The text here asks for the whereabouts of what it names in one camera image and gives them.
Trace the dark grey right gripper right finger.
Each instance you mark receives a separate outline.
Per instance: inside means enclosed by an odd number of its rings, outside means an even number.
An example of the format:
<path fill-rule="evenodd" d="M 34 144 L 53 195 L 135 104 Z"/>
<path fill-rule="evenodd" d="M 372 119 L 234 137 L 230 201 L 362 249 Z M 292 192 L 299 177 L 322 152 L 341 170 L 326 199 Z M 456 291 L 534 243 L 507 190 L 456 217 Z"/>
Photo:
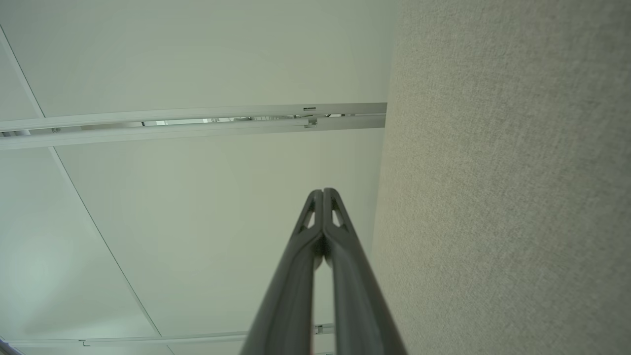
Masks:
<path fill-rule="evenodd" d="M 340 193 L 323 191 L 325 260 L 333 272 L 335 352 L 338 355 L 405 355 L 369 260 Z"/>

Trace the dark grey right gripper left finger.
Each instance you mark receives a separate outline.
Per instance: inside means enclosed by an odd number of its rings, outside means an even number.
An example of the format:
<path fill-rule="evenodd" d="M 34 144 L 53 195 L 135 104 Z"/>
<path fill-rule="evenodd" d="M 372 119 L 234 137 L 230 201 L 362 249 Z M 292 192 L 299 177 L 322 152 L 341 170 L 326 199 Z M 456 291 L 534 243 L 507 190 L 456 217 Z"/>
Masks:
<path fill-rule="evenodd" d="M 311 355 L 314 272 L 322 263 L 323 191 L 307 196 L 241 349 L 242 355 Z"/>

